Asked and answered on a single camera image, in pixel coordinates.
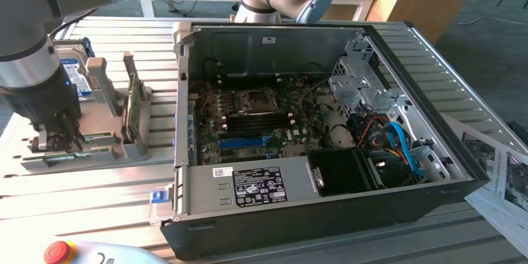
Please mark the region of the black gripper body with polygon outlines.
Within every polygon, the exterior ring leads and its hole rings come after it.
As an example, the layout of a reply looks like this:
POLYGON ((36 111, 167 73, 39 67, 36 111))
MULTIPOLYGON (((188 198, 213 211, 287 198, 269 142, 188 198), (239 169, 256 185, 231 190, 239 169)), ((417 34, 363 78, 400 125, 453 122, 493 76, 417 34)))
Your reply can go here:
POLYGON ((77 87, 63 66, 32 87, 3 87, 1 96, 12 111, 29 120, 35 131, 71 132, 79 129, 77 87))

